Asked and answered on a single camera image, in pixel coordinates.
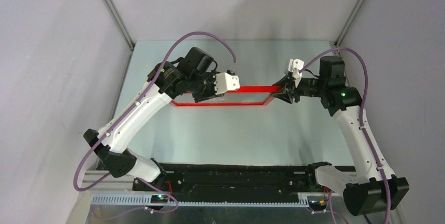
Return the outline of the orange wooden picture frame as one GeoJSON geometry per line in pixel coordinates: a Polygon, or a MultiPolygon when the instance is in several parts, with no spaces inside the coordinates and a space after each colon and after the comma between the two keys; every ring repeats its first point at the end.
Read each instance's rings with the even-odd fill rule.
{"type": "Polygon", "coordinates": [[[281,89],[280,86],[272,85],[272,86],[241,86],[237,91],[228,91],[227,93],[268,93],[269,96],[263,100],[262,102],[251,102],[251,103],[176,103],[173,101],[170,102],[172,106],[176,107],[198,107],[198,106],[264,106],[270,103],[274,97],[271,96],[271,93],[279,91],[281,89]]]}

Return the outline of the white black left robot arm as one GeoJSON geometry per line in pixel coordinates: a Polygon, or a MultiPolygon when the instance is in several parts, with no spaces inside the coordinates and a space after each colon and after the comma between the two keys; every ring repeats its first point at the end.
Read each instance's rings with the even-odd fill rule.
{"type": "Polygon", "coordinates": [[[185,57],[157,64],[141,91],[119,115],[97,131],[84,132],[83,138],[111,176],[131,175],[144,180],[152,190],[164,188],[166,177],[160,165],[153,158],[133,153],[128,145],[148,120],[176,97],[191,93],[195,102],[217,97],[217,71],[209,70],[214,63],[212,56],[193,47],[185,57]]]}

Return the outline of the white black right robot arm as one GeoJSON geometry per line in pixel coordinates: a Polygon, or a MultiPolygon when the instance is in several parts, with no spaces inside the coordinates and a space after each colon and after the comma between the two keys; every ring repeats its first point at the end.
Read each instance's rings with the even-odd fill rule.
{"type": "Polygon", "coordinates": [[[356,175],[338,170],[328,162],[308,165],[306,187],[319,191],[323,187],[340,194],[353,216],[396,209],[409,190],[404,177],[397,177],[383,157],[369,128],[364,99],[355,87],[346,85],[345,63],[341,57],[320,59],[319,75],[304,78],[304,62],[290,59],[285,76],[276,84],[280,89],[272,97],[289,104],[301,97],[320,98],[344,136],[356,175]]]}

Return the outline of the clear acrylic sheet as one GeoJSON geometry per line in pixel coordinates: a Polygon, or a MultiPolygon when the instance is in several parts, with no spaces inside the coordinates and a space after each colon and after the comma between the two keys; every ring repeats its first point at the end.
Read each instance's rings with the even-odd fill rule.
{"type": "MultiPolygon", "coordinates": [[[[251,103],[262,102],[269,96],[268,93],[224,93],[219,97],[203,100],[198,103],[251,103]]],[[[176,103],[195,103],[191,93],[178,96],[174,102],[176,103]]]]}

